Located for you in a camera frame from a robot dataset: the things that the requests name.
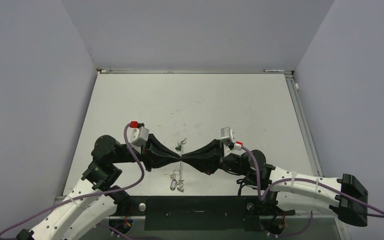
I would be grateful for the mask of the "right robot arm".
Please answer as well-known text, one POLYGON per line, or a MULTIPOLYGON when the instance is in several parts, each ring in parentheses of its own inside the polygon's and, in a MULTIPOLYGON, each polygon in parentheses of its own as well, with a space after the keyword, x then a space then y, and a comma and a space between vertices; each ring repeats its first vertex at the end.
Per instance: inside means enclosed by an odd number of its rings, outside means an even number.
POLYGON ((283 202, 277 193, 304 197, 286 204, 289 210, 307 210, 332 214, 349 225, 368 225, 368 190, 352 174, 325 178, 286 170, 266 163, 259 150, 249 150, 240 142, 213 140, 206 146, 183 154, 180 160, 196 170, 211 175, 217 170, 244 176, 243 183, 254 186, 263 209, 277 213, 283 202))

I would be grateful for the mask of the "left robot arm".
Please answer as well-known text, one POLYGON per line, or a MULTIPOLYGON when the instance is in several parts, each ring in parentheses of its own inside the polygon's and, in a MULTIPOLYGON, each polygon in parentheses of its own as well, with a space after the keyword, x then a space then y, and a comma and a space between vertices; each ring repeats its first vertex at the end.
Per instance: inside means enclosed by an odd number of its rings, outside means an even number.
POLYGON ((145 171, 179 162, 176 152, 152 134, 135 136, 124 144, 110 135, 99 137, 91 152, 92 162, 65 199, 48 210, 47 217, 32 229, 23 229, 17 240, 78 240, 104 218, 128 211, 127 189, 137 186, 145 171), (116 163, 137 163, 139 180, 125 187, 115 184, 122 174, 116 163))

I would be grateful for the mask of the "key with grey tag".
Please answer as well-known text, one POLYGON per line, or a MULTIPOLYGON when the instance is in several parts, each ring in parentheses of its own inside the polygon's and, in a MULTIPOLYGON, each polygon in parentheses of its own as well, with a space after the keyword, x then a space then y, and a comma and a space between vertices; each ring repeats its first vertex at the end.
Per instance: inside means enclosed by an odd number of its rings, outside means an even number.
POLYGON ((172 174, 164 174, 166 177, 169 177, 171 179, 171 182, 170 182, 170 186, 169 186, 169 189, 171 191, 174 191, 176 188, 177 188, 177 184, 178 184, 178 181, 177 181, 177 174, 175 173, 172 173, 172 174))

